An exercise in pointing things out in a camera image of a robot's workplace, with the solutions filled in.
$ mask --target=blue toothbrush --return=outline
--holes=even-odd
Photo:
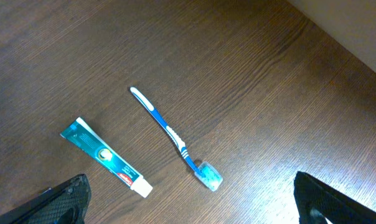
[[[149,100],[135,87],[130,88],[131,93],[137,98],[139,102],[148,110],[148,112],[153,116],[153,118],[162,126],[165,132],[176,144],[181,156],[188,163],[190,168],[195,172],[195,176],[212,191],[216,191],[223,181],[222,176],[217,172],[214,167],[212,167],[208,162],[203,162],[200,166],[196,166],[194,161],[188,155],[186,144],[181,138],[170,128],[169,125],[162,118],[157,109],[149,102]]]

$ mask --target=red marking on tube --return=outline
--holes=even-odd
[[[118,173],[118,176],[119,176],[122,180],[124,180],[124,182],[125,182],[127,185],[131,186],[131,184],[133,184],[133,181],[132,181],[132,180],[130,179],[130,177],[127,176],[126,174]]]

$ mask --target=white cap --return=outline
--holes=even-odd
[[[153,187],[144,179],[143,176],[140,176],[134,181],[134,183],[130,187],[131,190],[135,190],[141,196],[146,198],[146,196],[151,193]]]

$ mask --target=wood grain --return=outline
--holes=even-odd
[[[147,199],[59,136],[77,116]],[[0,214],[86,173],[87,223],[297,223],[298,170],[376,211],[376,74],[287,2],[0,1]]]

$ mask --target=teal toothpaste tube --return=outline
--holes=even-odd
[[[152,186],[144,177],[107,145],[80,117],[61,136],[105,166],[131,190],[146,198]]]

